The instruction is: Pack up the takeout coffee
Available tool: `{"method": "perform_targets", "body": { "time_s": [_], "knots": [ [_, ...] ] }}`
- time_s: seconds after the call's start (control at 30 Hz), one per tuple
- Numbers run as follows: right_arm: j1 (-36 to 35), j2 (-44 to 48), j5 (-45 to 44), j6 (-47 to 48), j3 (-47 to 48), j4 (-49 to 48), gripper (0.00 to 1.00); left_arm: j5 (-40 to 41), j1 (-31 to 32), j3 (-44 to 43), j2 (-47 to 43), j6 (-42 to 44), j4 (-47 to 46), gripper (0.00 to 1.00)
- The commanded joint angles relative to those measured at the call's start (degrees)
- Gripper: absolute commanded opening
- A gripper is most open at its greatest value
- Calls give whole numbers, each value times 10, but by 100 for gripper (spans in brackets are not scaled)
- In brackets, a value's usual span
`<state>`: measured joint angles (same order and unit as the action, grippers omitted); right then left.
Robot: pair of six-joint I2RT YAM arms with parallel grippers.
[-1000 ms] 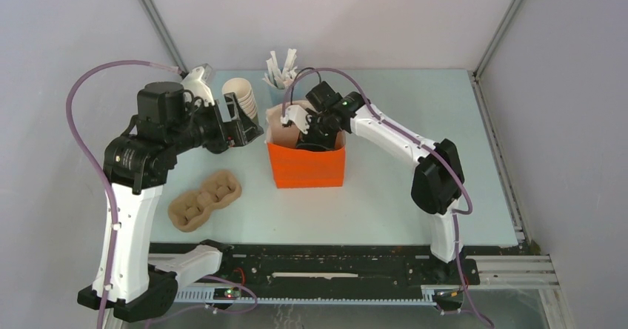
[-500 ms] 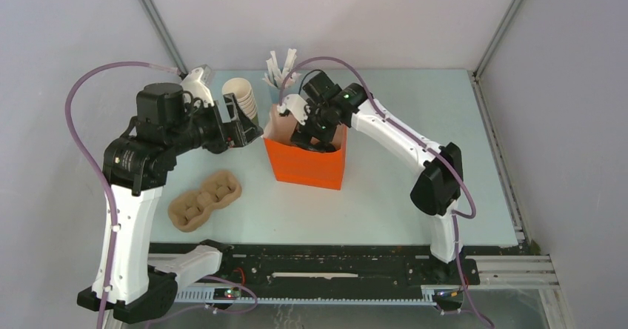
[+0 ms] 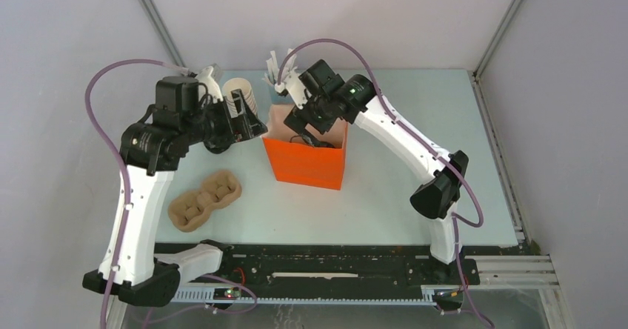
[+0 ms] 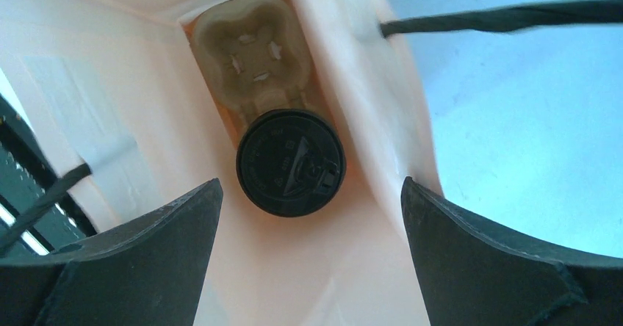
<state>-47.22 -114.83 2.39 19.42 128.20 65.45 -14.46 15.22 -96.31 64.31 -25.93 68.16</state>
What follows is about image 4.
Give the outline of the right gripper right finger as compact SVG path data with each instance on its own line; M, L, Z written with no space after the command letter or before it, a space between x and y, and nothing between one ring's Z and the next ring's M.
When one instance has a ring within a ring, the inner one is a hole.
M432 325L620 325L622 260L546 242L406 178L403 221Z

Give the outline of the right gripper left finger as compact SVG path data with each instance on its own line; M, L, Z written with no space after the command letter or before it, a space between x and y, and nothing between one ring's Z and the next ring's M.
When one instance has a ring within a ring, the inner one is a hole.
M3 325L192 325L223 202L218 179L46 256L1 262Z

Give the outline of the orange paper bag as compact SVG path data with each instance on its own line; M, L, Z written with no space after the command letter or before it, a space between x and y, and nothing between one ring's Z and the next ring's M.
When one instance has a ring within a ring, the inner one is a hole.
M1 70L56 170L130 142L73 191L101 230L219 178L197 325L427 325L399 192L411 176L525 233L622 254L622 29L459 35L421 77L389 0L292 0L320 108L343 137L336 200L272 217L234 177L234 125L183 25L226 0L1 0Z

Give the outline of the brown cardboard cup carrier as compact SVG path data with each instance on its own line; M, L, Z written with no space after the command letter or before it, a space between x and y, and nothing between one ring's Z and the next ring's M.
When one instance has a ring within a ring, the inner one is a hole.
M248 125L272 109L306 109L312 60L283 0L229 0L201 13L192 52L216 101Z

